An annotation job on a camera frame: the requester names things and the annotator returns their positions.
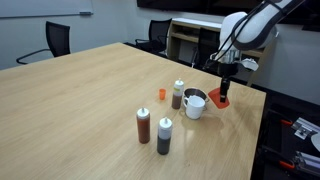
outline black chair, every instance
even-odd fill
[[[199,41],[194,49],[192,66],[196,69],[203,70],[210,55],[217,52],[219,49],[219,32],[211,31],[205,28],[200,28]],[[217,67],[212,67],[206,71],[216,72]]]
[[[21,62],[20,60],[43,51],[51,51],[54,57],[70,54],[69,33],[70,26],[47,21],[46,38],[49,49],[40,49],[38,51],[26,54],[22,57],[17,58],[16,62],[24,65],[28,64],[26,62]]]
[[[143,51],[153,54],[165,51],[167,49],[167,34],[171,20],[151,20],[149,25],[149,40],[136,39],[136,46]]]

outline orange cup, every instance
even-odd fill
[[[166,98],[166,90],[165,89],[159,89],[159,98],[160,98],[160,100],[164,100]]]

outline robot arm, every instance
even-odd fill
[[[211,55],[211,62],[205,66],[206,69],[214,62],[219,63],[218,74],[222,76],[220,102],[226,101],[229,78],[238,72],[239,63],[254,71],[258,68],[253,60],[241,60],[241,51],[264,48],[268,45],[277,33],[276,23],[304,1],[265,0],[249,14],[237,12],[225,17],[220,31],[219,50]]]

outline white mug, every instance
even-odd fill
[[[187,101],[187,104],[183,101],[183,105],[186,107],[187,116],[190,119],[199,119],[206,102],[199,96],[190,96],[189,98],[185,97],[184,99]]]

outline sauce bottle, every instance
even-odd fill
[[[184,90],[184,83],[179,78],[179,80],[177,80],[173,86],[173,96],[172,96],[172,104],[171,104],[171,107],[173,109],[180,108],[183,90]]]
[[[169,153],[172,133],[172,121],[168,118],[162,118],[158,127],[157,151],[161,155]]]
[[[137,111],[137,126],[139,142],[146,144],[150,141],[150,113],[146,108]]]

